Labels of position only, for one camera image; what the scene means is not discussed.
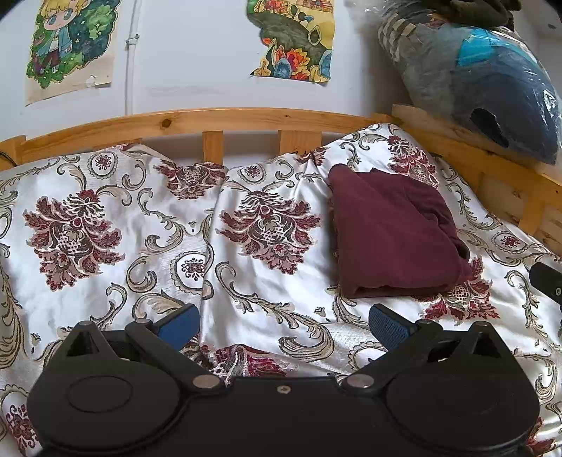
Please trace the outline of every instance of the circular plate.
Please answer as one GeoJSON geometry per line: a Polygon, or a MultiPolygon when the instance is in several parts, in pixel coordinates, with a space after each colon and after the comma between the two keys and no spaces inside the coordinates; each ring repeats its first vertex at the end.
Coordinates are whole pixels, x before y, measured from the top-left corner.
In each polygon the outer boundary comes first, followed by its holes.
{"type": "Polygon", "coordinates": [[[157,434],[179,400],[176,382],[150,365],[71,360],[45,370],[28,409],[42,440],[67,449],[111,451],[157,434]]]}
{"type": "Polygon", "coordinates": [[[389,385],[387,406],[408,432],[433,446],[456,452],[509,447],[533,427],[538,400],[523,373],[499,373],[499,363],[472,355],[406,371],[389,385]],[[474,357],[478,368],[462,369],[474,368],[474,357]]]}

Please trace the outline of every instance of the blue gripper pad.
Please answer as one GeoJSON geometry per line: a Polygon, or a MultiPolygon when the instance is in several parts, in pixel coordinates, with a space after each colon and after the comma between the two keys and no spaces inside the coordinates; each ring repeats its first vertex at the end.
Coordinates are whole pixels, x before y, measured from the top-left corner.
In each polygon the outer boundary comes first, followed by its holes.
{"type": "Polygon", "coordinates": [[[167,315],[158,324],[158,337],[179,351],[199,331],[199,311],[195,305],[189,304],[167,315]]]}
{"type": "Polygon", "coordinates": [[[369,311],[369,330],[386,349],[391,351],[411,336],[416,331],[416,326],[381,304],[376,304],[369,311]]]}

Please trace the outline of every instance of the plastic bag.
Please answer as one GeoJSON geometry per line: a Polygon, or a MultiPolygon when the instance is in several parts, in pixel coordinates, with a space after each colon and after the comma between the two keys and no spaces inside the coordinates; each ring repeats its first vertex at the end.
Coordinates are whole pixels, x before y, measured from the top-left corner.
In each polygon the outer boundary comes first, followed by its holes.
{"type": "Polygon", "coordinates": [[[376,18],[381,46],[416,106],[556,163],[560,99],[516,33],[449,23],[419,0],[355,0],[354,6],[376,18]]]}

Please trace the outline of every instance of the wooden slat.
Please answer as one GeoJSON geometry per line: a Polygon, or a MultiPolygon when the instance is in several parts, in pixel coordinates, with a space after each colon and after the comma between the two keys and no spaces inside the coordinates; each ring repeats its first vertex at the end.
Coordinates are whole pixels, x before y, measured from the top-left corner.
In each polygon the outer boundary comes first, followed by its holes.
{"type": "Polygon", "coordinates": [[[279,155],[312,151],[322,145],[322,132],[279,131],[279,155]]]}
{"type": "Polygon", "coordinates": [[[71,127],[21,145],[24,163],[68,154],[129,138],[213,131],[302,130],[350,133],[373,122],[392,122],[387,114],[364,118],[348,114],[285,108],[209,108],[135,114],[71,127]]]}
{"type": "Polygon", "coordinates": [[[400,118],[403,124],[407,124],[413,129],[424,131],[426,133],[435,133],[439,136],[460,141],[464,144],[475,146],[485,151],[491,151],[511,162],[515,162],[525,168],[532,169],[538,174],[543,174],[557,181],[562,181],[562,167],[547,165],[546,163],[539,162],[536,159],[527,157],[511,149],[504,148],[484,135],[472,132],[453,122],[436,118],[420,108],[406,105],[394,105],[392,107],[392,114],[400,118]]]}
{"type": "MultiPolygon", "coordinates": [[[[24,142],[25,135],[18,135],[13,138],[8,138],[7,140],[0,142],[0,151],[8,154],[16,164],[21,165],[21,145],[24,142]]],[[[1,157],[0,159],[0,168],[2,170],[13,168],[13,164],[11,164],[8,160],[1,157]]]]}
{"type": "Polygon", "coordinates": [[[523,217],[519,221],[519,228],[525,233],[534,235],[542,222],[545,204],[540,195],[532,194],[523,210],[523,217]]]}
{"type": "Polygon", "coordinates": [[[203,132],[203,160],[222,165],[223,157],[224,132],[203,132]]]}
{"type": "Polygon", "coordinates": [[[442,155],[445,160],[481,170],[488,176],[529,195],[535,195],[538,200],[562,210],[562,184],[555,179],[460,141],[408,126],[404,128],[425,149],[442,155]]]}
{"type": "Polygon", "coordinates": [[[478,168],[474,168],[469,165],[459,163],[456,160],[449,159],[448,162],[453,168],[455,168],[459,172],[459,174],[467,182],[467,184],[474,191],[474,193],[478,194],[484,173],[478,168]]]}
{"type": "Polygon", "coordinates": [[[503,157],[460,141],[407,127],[406,130],[428,151],[443,156],[445,160],[452,160],[457,164],[482,170],[485,174],[498,178],[517,189],[530,191],[540,176],[503,157]]]}

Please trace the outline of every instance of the anime character drawing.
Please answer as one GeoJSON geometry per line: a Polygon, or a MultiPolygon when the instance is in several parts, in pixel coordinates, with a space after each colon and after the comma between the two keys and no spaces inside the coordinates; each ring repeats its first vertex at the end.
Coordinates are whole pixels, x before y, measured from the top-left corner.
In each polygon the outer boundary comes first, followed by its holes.
{"type": "Polygon", "coordinates": [[[68,25],[78,13],[90,4],[90,0],[45,0],[41,7],[43,27],[47,31],[43,35],[40,47],[33,57],[33,69],[42,75],[47,66],[51,72],[58,71],[61,57],[72,51],[68,25]]]}
{"type": "Polygon", "coordinates": [[[121,0],[44,0],[35,21],[27,76],[59,83],[107,50],[121,0]]]}

